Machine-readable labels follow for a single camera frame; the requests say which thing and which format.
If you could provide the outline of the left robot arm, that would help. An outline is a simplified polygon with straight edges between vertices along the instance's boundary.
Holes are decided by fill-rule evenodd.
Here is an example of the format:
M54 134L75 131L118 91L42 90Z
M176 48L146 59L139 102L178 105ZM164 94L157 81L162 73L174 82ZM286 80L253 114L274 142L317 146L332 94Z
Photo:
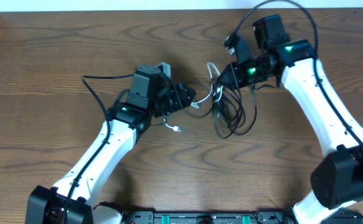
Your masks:
M95 202L115 167L152 125L191 105L196 92L171 80L167 63L138 65L131 88L121 91L106 108L97 138L80 160L51 188L38 185L29 195L26 223L123 223L124 213Z

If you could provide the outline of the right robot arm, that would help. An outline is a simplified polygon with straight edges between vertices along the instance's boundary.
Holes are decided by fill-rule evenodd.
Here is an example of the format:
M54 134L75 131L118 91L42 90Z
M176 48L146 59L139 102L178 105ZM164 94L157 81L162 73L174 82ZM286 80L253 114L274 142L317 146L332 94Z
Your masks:
M330 84L314 48L291 40L281 17L253 23L260 55L231 33L224 46L236 56L217 83L229 90L260 88L273 77L300 105L319 141L323 161L310 177L311 191L283 217L284 223L362 223L350 206L363 200L363 127L353 118Z

